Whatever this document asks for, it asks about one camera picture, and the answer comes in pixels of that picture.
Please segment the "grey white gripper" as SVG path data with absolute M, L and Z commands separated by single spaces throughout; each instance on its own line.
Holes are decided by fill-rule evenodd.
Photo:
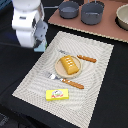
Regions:
M 17 30 L 16 35 L 22 47 L 37 48 L 42 41 L 46 41 L 47 29 L 47 23 L 39 20 L 30 31 Z

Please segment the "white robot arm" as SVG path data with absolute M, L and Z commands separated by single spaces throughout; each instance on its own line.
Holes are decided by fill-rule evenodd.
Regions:
M 22 47 L 37 48 L 44 40 L 48 25 L 44 22 L 41 0 L 12 0 L 12 28 Z

